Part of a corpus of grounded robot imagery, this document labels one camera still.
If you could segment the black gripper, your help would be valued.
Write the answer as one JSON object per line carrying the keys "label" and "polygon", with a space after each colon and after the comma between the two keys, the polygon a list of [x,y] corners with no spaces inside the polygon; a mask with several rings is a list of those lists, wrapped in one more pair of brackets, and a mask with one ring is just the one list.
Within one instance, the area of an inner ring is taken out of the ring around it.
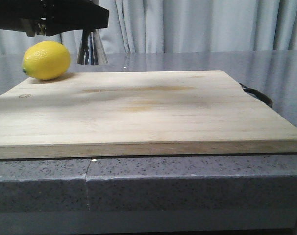
{"label": "black gripper", "polygon": [[34,37],[42,17],[46,17],[46,36],[73,30],[93,31],[109,24],[109,11],[89,0],[0,0],[1,30]]}

